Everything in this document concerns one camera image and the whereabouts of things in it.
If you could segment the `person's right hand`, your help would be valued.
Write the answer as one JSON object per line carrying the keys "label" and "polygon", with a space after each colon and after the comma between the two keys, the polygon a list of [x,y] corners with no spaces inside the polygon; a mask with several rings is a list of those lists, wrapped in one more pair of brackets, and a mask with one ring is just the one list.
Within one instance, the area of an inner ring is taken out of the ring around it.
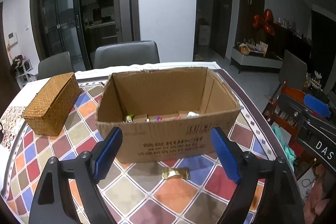
{"label": "person's right hand", "polygon": [[315,173],[317,180],[303,207],[305,223],[335,223],[335,176],[322,164]]}

